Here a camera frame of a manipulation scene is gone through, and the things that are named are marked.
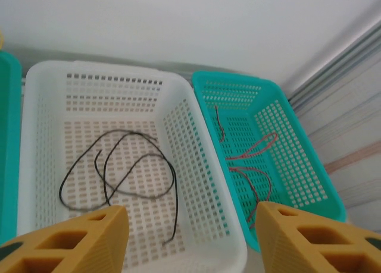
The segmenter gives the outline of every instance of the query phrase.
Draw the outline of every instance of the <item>red wire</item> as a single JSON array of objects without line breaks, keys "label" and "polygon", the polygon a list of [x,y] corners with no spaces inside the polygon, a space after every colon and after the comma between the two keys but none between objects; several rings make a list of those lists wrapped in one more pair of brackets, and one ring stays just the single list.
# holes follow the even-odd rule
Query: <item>red wire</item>
[{"label": "red wire", "polygon": [[260,197],[259,197],[257,191],[255,190],[254,185],[251,183],[249,177],[244,172],[242,172],[239,168],[229,168],[229,170],[237,172],[237,173],[240,173],[241,175],[243,175],[246,178],[246,180],[250,184],[251,190],[254,192],[255,198],[257,199],[257,203],[255,204],[255,208],[251,211],[250,216],[246,220],[247,222],[250,222],[250,220],[252,219],[255,211],[257,210],[258,203],[260,202]]},{"label": "red wire", "polygon": [[[261,149],[257,152],[254,152],[250,155],[248,155],[248,153],[250,151],[252,151],[254,148],[256,148],[261,142],[265,141],[267,138],[269,138],[270,136],[274,136],[273,140],[270,141],[266,147],[264,149]],[[256,144],[254,144],[253,146],[250,147],[250,149],[248,149],[245,153],[239,155],[239,156],[236,156],[236,157],[227,157],[226,160],[238,160],[238,159],[243,159],[243,158],[250,158],[250,157],[254,157],[254,156],[258,156],[260,154],[262,154],[263,152],[265,152],[266,150],[270,149],[271,146],[274,144],[274,142],[278,139],[278,134],[276,132],[271,132],[269,133],[268,135],[262,137],[261,140],[259,140],[258,142],[256,142]]]},{"label": "red wire", "polygon": [[216,109],[217,122],[218,122],[218,125],[220,126],[220,130],[221,130],[221,133],[222,133],[222,137],[220,139],[220,143],[222,143],[224,141],[224,139],[225,139],[225,131],[224,131],[224,128],[222,127],[222,125],[221,125],[221,121],[220,121],[220,118],[218,116],[217,105],[214,105],[214,108]]},{"label": "red wire", "polygon": [[[220,117],[218,116],[217,105],[215,105],[214,108],[216,109],[216,118],[217,118],[217,122],[218,122],[218,125],[220,126],[220,130],[221,130],[221,133],[222,133],[222,137],[220,139],[220,143],[221,143],[225,139],[225,132],[224,132],[224,128],[221,125]],[[270,136],[274,136],[274,138],[265,146],[265,148],[263,148],[263,149],[261,149],[259,151],[256,151],[256,152],[254,152],[252,154],[249,154],[250,151],[255,149],[261,142],[265,141]],[[278,134],[276,132],[271,132],[268,135],[262,137],[262,139],[257,141],[253,146],[251,146],[243,154],[241,154],[239,156],[236,156],[236,157],[227,157],[226,160],[238,160],[238,159],[245,159],[245,158],[251,158],[251,157],[258,156],[258,155],[262,154],[263,152],[265,152],[266,150],[270,149],[271,146],[275,143],[275,141],[277,139],[278,139]],[[266,201],[269,200],[269,198],[271,196],[271,192],[272,192],[271,179],[270,179],[270,177],[264,171],[256,169],[254,167],[229,167],[229,171],[240,173],[241,175],[243,175],[246,178],[246,180],[249,182],[251,190],[253,191],[253,193],[255,195],[255,198],[257,199],[257,203],[255,204],[254,209],[251,211],[250,216],[246,219],[247,222],[250,222],[250,220],[252,220],[252,218],[253,218],[253,216],[255,214],[255,211],[257,210],[257,206],[258,206],[258,204],[260,202],[260,198],[259,198],[259,195],[258,195],[257,191],[255,190],[254,185],[251,183],[249,177],[244,172],[242,172],[241,170],[256,171],[258,173],[261,173],[262,175],[265,175],[265,177],[268,180],[268,194],[267,194],[267,197],[265,199]],[[254,226],[255,226],[255,222],[253,222],[253,224],[250,226],[250,229],[252,229]]]}]

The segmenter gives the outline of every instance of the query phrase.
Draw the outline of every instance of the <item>cable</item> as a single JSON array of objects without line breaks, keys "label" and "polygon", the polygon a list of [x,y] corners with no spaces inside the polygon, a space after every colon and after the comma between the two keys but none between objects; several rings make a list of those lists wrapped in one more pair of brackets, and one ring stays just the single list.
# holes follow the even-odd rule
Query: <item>cable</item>
[{"label": "cable", "polygon": [[[221,124],[221,121],[220,121],[220,117],[218,115],[218,108],[217,108],[217,105],[214,106],[215,110],[216,110],[216,119],[217,119],[217,122],[218,122],[218,125],[220,126],[220,130],[221,130],[221,133],[222,133],[222,137],[220,139],[220,143],[224,141],[224,138],[225,138],[225,131],[222,127],[222,124]],[[265,146],[265,148],[259,150],[259,151],[256,151],[254,153],[251,153],[249,154],[251,151],[253,151],[253,149],[255,149],[259,144],[261,144],[263,141],[267,140],[269,137],[271,136],[274,136],[274,138]],[[278,139],[278,134],[276,132],[272,132],[272,133],[269,133],[267,135],[265,135],[264,137],[262,137],[259,141],[257,141],[255,144],[253,144],[248,150],[246,150],[243,154],[239,155],[239,156],[233,156],[233,157],[227,157],[225,158],[225,160],[227,161],[234,161],[234,160],[239,160],[239,159],[246,159],[246,158],[252,158],[252,157],[255,157],[255,156],[258,156],[262,153],[264,153],[266,150],[270,149],[271,146],[275,143],[275,141]],[[271,192],[272,192],[272,185],[271,185],[271,178],[262,170],[259,170],[259,169],[256,169],[254,167],[229,167],[229,171],[232,171],[232,172],[237,172],[241,175],[243,175],[246,180],[248,181],[249,185],[250,185],[250,188],[251,190],[253,191],[254,193],[254,196],[257,200],[256,204],[255,204],[255,207],[254,209],[251,211],[249,217],[247,217],[246,221],[247,223],[250,222],[250,220],[253,219],[254,217],[254,214],[255,214],[255,211],[257,210],[257,206],[260,202],[260,198],[259,198],[259,195],[257,193],[257,191],[255,190],[255,187],[254,185],[251,183],[249,177],[241,170],[248,170],[248,171],[256,171],[256,172],[259,172],[261,173],[262,175],[265,175],[267,180],[268,180],[268,194],[267,194],[267,197],[266,197],[266,201],[269,200],[270,196],[271,196]],[[255,221],[253,222],[253,224],[249,227],[250,229],[252,229],[253,227],[255,226]]]},{"label": "cable", "polygon": [[221,133],[222,133],[222,136],[221,136],[221,139],[220,139],[220,143],[222,143],[224,141],[224,139],[225,139],[225,131],[224,131],[224,128],[222,127],[222,125],[221,125],[220,117],[218,116],[217,105],[214,105],[214,108],[216,109],[216,118],[217,118],[217,122],[218,122],[218,125],[220,126],[220,130],[221,130]]},{"label": "cable", "polygon": [[[74,167],[76,166],[76,164],[94,147],[94,145],[100,140],[102,139],[102,137],[110,134],[110,133],[114,133],[114,132],[122,132],[122,133],[125,133],[124,135],[122,135],[122,137],[118,140],[118,142],[114,145],[114,147],[111,149],[111,151],[109,152],[109,154],[107,155],[107,158],[105,160],[105,163],[104,163],[104,169],[103,169],[103,175],[101,175],[101,173],[99,172],[99,169],[98,169],[98,165],[97,165],[97,160],[98,160],[98,157],[99,155],[101,154],[102,150],[99,150],[98,153],[96,154],[96,157],[94,159],[94,166],[95,166],[95,169],[96,169],[96,172],[98,174],[98,176],[101,178],[102,182],[103,182],[103,189],[104,189],[104,195],[105,195],[105,202],[98,205],[98,206],[95,206],[95,207],[92,207],[92,208],[88,208],[88,209],[84,209],[84,208],[74,208],[70,205],[68,205],[64,200],[63,200],[63,197],[62,197],[62,191],[63,191],[63,187],[65,185],[65,182],[67,181],[67,178],[68,176],[71,174],[72,170],[74,169]],[[160,154],[158,153],[147,153],[147,154],[144,154],[142,155],[137,161],[134,162],[134,164],[132,165],[132,167],[130,167],[130,169],[128,170],[127,174],[121,179],[121,181],[119,181],[119,183],[117,184],[117,186],[114,188],[110,183],[107,182],[107,178],[106,178],[106,170],[107,170],[107,162],[111,156],[111,154],[115,151],[116,147],[120,144],[120,142],[127,136],[129,135],[139,135],[141,137],[143,137],[145,140],[147,140],[151,145],[154,146],[154,148],[156,148],[157,151],[159,151]],[[176,172],[174,170],[174,167],[172,166],[172,164],[169,162],[169,160],[165,157],[165,155],[162,153],[162,151],[159,149],[159,147],[157,145],[155,145],[155,143],[153,143],[152,140],[155,140],[157,141],[155,138],[151,137],[150,135],[148,134],[145,134],[145,133],[140,133],[140,132],[137,132],[137,131],[130,131],[130,130],[123,130],[123,129],[116,129],[116,130],[111,130],[111,131],[108,131],[104,134],[102,134],[101,136],[99,136],[78,158],[77,160],[74,162],[74,164],[70,167],[70,169],[68,170],[67,174],[65,175],[61,185],[60,185],[60,190],[58,192],[58,196],[59,196],[59,199],[61,201],[61,203],[68,209],[70,210],[73,210],[73,211],[81,211],[81,212],[87,212],[87,211],[94,211],[96,209],[99,209],[105,205],[111,205],[110,203],[110,199],[114,196],[114,194],[116,192],[119,192],[121,194],[125,194],[125,195],[128,195],[128,196],[134,196],[134,197],[140,197],[140,198],[143,198],[143,199],[151,199],[151,200],[155,200],[155,199],[159,199],[161,197],[163,197],[165,194],[167,194],[171,188],[173,187],[173,185],[175,186],[175,194],[176,194],[176,213],[175,213],[175,218],[174,218],[174,227],[173,227],[173,233],[172,233],[172,236],[163,242],[163,246],[166,245],[167,243],[171,242],[173,239],[174,239],[174,236],[176,235],[176,227],[177,227],[177,219],[178,219],[178,216],[179,216],[179,198],[178,198],[178,192],[177,192],[177,177],[176,177]],[[171,182],[171,185],[170,187],[164,192],[164,193],[161,193],[157,196],[144,196],[144,195],[141,195],[141,194],[137,194],[137,193],[129,193],[129,192],[124,192],[124,191],[121,191],[119,190],[118,188],[121,186],[121,184],[124,182],[124,180],[128,177],[128,175],[133,171],[134,167],[141,161],[143,160],[144,158],[148,157],[148,156],[156,156],[156,157],[159,157],[163,160],[166,161],[166,163],[168,164],[169,168],[170,168],[170,171],[171,171],[171,174],[172,174],[172,182]],[[108,197],[108,194],[107,194],[107,188],[106,186],[108,186],[109,188],[111,188],[113,191],[112,193],[110,194],[110,196]]]},{"label": "cable", "polygon": [[[269,138],[270,136],[274,136],[273,140],[270,141],[264,149],[261,149],[259,151],[256,151],[250,155],[249,152],[252,151],[254,148],[256,148],[261,142],[265,141],[267,138]],[[262,137],[259,141],[256,142],[256,144],[254,144],[253,146],[251,146],[248,150],[246,150],[246,152],[244,152],[243,154],[239,155],[239,156],[236,156],[236,157],[227,157],[226,160],[238,160],[238,159],[244,159],[244,158],[251,158],[251,157],[255,157],[255,156],[258,156],[260,154],[262,154],[263,152],[265,152],[266,150],[270,149],[271,146],[274,144],[274,142],[278,139],[278,134],[276,132],[271,132],[269,133],[268,135]]]}]

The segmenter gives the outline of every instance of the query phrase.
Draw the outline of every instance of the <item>basket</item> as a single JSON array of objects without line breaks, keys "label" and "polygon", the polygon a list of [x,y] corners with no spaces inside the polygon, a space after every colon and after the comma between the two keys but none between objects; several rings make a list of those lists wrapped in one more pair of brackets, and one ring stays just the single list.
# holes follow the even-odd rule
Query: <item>basket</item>
[{"label": "basket", "polygon": [[0,245],[16,236],[21,65],[0,51]]},{"label": "basket", "polygon": [[[165,246],[173,230],[174,189],[158,200],[119,194],[111,199],[129,214],[123,272],[242,271],[245,239],[193,90],[178,75],[147,68],[47,61],[29,70],[18,234],[80,215],[60,204],[58,188],[74,160],[115,128],[156,137],[176,170],[179,190],[177,232]],[[107,154],[120,136],[105,137],[78,164],[64,188],[65,201],[77,208],[104,201],[93,160],[100,149]],[[138,157],[154,150],[141,137],[124,140],[108,163],[109,182],[116,185]],[[138,164],[120,189],[156,195],[170,181],[167,164],[153,157]]]},{"label": "basket", "polygon": [[[344,205],[279,86],[255,77],[206,71],[195,73],[192,83],[246,242],[253,249],[259,250],[258,239],[246,219],[257,200],[242,174],[230,172],[229,167],[252,167],[265,172],[271,179],[270,201],[345,221]],[[221,143],[216,107],[225,135]],[[278,134],[269,150],[252,158],[226,161],[269,133]],[[265,139],[254,151],[264,149],[271,139]],[[260,200],[265,200],[268,179],[256,171],[247,171],[246,175]]]}]

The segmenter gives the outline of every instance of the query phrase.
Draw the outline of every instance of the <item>yellow foam block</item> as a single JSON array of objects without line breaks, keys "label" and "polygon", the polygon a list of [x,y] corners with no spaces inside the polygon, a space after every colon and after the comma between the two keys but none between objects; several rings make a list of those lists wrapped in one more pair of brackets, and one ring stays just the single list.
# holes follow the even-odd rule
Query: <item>yellow foam block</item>
[{"label": "yellow foam block", "polygon": [[128,237],[126,209],[110,206],[10,240],[0,273],[119,273]]},{"label": "yellow foam block", "polygon": [[299,209],[260,202],[255,220],[266,273],[381,272],[381,235]]}]

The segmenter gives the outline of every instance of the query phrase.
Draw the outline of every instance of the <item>teal plastic basket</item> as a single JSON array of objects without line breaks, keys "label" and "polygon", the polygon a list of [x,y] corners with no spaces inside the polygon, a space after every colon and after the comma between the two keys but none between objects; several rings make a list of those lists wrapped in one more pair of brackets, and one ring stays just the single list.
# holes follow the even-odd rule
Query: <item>teal plastic basket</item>
[{"label": "teal plastic basket", "polygon": [[[272,81],[238,74],[199,71],[192,83],[207,123],[246,242],[259,251],[255,229],[246,219],[257,200],[245,177],[229,167],[253,167],[271,178],[270,201],[293,206],[338,221],[346,212],[314,148],[301,127],[286,96]],[[225,132],[221,129],[216,109]],[[246,159],[227,161],[239,156],[266,134],[276,132],[278,139],[264,153]],[[253,152],[263,149],[273,137]],[[268,179],[261,173],[245,171],[260,200],[269,192]]]},{"label": "teal plastic basket", "polygon": [[16,236],[21,65],[0,51],[0,245]]}]

